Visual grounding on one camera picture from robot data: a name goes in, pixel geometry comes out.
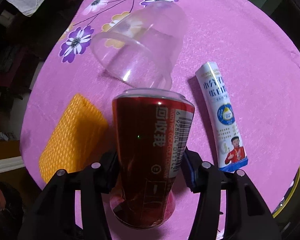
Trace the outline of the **white blue tube package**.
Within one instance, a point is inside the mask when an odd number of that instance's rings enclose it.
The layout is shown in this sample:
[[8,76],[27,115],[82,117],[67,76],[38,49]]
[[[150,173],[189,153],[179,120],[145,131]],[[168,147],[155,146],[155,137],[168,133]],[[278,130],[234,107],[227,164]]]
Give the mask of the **white blue tube package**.
[[215,139],[218,168],[235,172],[248,164],[230,96],[215,62],[207,62],[196,71]]

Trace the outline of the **orange foam net sleeve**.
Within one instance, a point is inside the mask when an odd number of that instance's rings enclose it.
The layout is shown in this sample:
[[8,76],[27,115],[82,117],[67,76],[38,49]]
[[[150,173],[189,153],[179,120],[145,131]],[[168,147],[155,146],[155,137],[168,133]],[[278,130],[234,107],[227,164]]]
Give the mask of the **orange foam net sleeve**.
[[83,170],[110,149],[109,125],[102,112],[76,94],[53,130],[40,158],[39,171],[46,183],[57,170]]

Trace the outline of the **red soda can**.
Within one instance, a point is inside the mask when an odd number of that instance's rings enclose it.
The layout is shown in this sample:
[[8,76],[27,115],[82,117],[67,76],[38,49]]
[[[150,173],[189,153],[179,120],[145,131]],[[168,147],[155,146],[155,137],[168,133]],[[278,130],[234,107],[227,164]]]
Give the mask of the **red soda can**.
[[179,93],[151,88],[125,90],[112,106],[121,173],[111,208],[127,226],[155,228],[175,209],[172,186],[195,107]]

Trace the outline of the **yellow rimmed trash bin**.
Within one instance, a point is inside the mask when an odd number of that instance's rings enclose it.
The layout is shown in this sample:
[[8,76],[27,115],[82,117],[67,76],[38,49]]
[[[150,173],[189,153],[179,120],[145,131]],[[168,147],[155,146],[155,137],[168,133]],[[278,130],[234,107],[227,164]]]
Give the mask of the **yellow rimmed trash bin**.
[[297,171],[293,181],[291,182],[290,187],[288,188],[286,194],[284,195],[284,197],[281,199],[278,206],[274,210],[274,212],[273,212],[274,218],[277,217],[282,212],[282,210],[285,208],[285,206],[289,203],[294,192],[296,191],[299,180],[300,180],[300,166],[299,166],[298,171]]

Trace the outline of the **clear plastic cup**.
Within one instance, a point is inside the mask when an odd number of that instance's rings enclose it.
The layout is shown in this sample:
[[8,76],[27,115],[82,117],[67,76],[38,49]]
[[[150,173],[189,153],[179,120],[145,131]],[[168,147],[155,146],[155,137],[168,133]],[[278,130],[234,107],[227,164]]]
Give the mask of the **clear plastic cup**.
[[183,9],[173,2],[158,1],[96,34],[90,48],[114,78],[134,88],[169,90],[186,29]]

